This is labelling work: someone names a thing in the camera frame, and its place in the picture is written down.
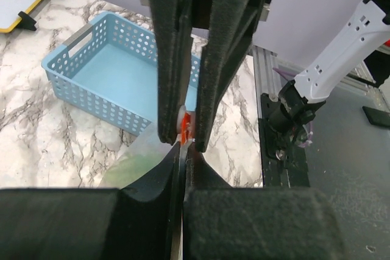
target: table surface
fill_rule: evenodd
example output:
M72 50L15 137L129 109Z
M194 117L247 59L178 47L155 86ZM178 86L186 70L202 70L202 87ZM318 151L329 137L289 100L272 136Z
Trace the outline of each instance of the table surface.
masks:
M0 188L97 187L136 137L54 96L42 59L85 23L112 11L152 29L143 15L102 0L45 0L36 32L0 35ZM206 41L194 36L193 53ZM261 186L253 59L247 56L218 108L205 159L232 186Z

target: light blue plastic basket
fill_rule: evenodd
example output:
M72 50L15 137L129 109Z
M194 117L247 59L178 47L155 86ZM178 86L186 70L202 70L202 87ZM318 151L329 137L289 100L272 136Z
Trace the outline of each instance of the light blue plastic basket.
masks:
M85 43L71 57L69 51ZM194 111L200 60L192 56L186 108ZM139 135L157 121L154 34L104 12L42 61L55 95L125 131Z

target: black foam pad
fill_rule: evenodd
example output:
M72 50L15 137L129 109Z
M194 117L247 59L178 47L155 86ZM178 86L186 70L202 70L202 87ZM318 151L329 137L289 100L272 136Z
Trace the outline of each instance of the black foam pad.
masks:
M346 259L335 215L311 188L195 190L184 259Z

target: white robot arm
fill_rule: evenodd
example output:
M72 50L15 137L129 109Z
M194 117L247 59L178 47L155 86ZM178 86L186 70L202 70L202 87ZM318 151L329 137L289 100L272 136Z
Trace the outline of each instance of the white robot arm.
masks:
M280 90L281 106L269 117L271 127L287 133L312 121L341 79L389 39L390 0L362 0L336 38Z

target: orange object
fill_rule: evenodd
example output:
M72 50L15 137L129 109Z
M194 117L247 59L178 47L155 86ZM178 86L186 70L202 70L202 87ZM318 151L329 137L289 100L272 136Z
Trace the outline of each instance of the orange object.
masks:
M182 140L180 142L180 145L186 144L186 142L192 138L192 131L191 131L191 115L188 113L184 114L184 118L182 120Z

